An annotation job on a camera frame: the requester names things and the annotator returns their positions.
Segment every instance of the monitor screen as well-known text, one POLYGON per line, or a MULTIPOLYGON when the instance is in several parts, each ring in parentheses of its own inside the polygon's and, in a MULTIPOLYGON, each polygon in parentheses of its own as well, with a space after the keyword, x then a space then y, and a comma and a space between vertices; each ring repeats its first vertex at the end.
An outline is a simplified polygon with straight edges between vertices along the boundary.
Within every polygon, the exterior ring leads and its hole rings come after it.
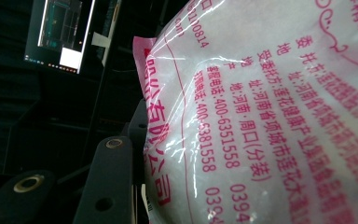
POLYGON ((24 60, 80 73, 95 0, 34 0, 24 60))

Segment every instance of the white plastic bag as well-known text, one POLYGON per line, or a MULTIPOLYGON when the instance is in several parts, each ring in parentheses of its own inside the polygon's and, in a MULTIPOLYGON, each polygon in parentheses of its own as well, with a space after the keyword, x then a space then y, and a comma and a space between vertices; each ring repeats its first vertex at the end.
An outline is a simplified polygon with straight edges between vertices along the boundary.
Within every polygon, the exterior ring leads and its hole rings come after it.
POLYGON ((153 43, 152 223, 358 223, 358 0, 192 0, 153 43))

